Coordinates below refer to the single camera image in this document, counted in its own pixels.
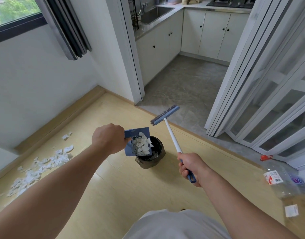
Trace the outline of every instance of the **gray tile floor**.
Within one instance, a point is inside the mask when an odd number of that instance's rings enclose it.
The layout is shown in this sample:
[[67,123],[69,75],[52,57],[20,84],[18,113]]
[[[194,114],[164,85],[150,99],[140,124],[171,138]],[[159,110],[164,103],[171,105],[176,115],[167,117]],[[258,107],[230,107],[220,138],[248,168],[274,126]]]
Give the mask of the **gray tile floor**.
[[177,104],[180,109],[169,121],[260,164],[258,152],[234,142],[226,133],[218,138],[206,134],[204,125],[227,69],[179,55],[147,84],[144,100],[137,105],[157,115]]

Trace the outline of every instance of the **black window sill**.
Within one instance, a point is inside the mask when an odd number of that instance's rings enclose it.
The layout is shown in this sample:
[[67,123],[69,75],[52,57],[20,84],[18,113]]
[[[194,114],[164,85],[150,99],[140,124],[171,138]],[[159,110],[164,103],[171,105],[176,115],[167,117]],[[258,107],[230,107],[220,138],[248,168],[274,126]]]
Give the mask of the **black window sill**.
[[42,13],[33,14],[11,23],[0,26],[0,42],[23,34],[32,29],[46,25],[47,22]]

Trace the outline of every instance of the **white shirt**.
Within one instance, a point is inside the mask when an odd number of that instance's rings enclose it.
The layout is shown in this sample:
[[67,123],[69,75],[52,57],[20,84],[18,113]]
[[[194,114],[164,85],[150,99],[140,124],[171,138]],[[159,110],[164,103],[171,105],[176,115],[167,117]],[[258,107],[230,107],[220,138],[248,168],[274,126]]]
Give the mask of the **white shirt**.
[[134,223],[123,237],[128,238],[231,239],[219,222],[194,210],[149,211]]

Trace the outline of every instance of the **person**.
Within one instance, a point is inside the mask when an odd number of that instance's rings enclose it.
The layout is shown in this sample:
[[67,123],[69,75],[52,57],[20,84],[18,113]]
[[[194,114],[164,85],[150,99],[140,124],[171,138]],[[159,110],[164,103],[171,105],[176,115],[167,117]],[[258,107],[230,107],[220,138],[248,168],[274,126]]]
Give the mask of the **person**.
[[[56,238],[70,219],[96,169],[111,154],[124,149],[121,126],[108,124],[95,130],[92,144],[21,194],[0,212],[0,239]],[[124,238],[298,238],[265,214],[196,154],[178,153],[179,172],[191,170],[224,222],[200,212],[151,211],[140,218]]]

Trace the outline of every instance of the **person's right arm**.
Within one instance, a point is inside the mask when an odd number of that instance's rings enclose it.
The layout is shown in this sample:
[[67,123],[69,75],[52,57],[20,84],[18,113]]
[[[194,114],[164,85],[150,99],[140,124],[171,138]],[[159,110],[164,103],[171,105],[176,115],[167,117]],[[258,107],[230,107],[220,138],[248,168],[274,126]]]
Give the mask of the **person's right arm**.
[[257,208],[228,181],[211,169],[196,153],[178,153],[179,172],[186,178],[191,170],[197,183],[209,197],[230,236],[238,239],[297,239],[289,229]]

